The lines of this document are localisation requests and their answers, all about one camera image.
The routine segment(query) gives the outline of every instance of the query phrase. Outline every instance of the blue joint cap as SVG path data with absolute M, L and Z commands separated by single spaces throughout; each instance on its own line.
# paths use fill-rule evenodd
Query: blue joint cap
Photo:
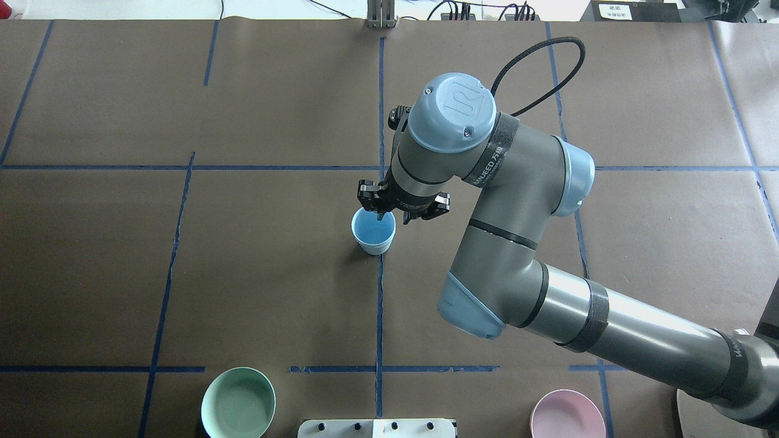
M 425 86 L 408 115 L 408 129 L 424 148 L 456 154 L 486 140 L 497 117 L 495 98 L 479 79 L 447 73 Z
M 568 216 L 582 205 L 582 201 L 592 190 L 595 181 L 595 162 L 585 151 L 563 141 L 555 136 L 562 146 L 562 154 L 566 159 L 566 183 L 563 186 L 562 198 L 553 216 Z
M 492 339 L 500 336 L 506 327 L 451 272 L 446 273 L 438 308 L 444 320 L 475 336 Z

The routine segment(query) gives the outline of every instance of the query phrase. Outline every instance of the robotic arm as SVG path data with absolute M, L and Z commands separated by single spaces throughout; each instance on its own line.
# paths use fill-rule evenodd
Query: robotic arm
M 487 339 L 506 324 L 524 328 L 680 388 L 731 419 L 779 426 L 779 284 L 756 336 L 728 334 L 535 260 L 548 218 L 573 213 L 589 194 L 594 162 L 497 112 L 472 76 L 435 78 L 413 107 L 390 113 L 389 126 L 384 181 L 358 185 L 366 210 L 428 220 L 449 211 L 440 190 L 453 176 L 482 188 L 438 302 L 445 320 Z

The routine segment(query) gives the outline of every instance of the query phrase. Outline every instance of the pink cup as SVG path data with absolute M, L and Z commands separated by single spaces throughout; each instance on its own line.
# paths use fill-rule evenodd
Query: pink cup
M 574 390 L 546 394 L 530 416 L 533 438 L 605 438 L 606 425 L 595 403 Z

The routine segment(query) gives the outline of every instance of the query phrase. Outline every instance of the gray bracket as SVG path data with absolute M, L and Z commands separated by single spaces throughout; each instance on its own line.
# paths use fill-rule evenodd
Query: gray bracket
M 367 27 L 391 28 L 396 23 L 395 0 L 368 0 Z

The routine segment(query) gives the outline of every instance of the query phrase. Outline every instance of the green bowl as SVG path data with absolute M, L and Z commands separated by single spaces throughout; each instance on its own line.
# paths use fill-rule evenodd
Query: green bowl
M 259 438 L 276 413 L 270 380 L 253 368 L 233 368 L 208 386 L 200 418 L 211 438 Z

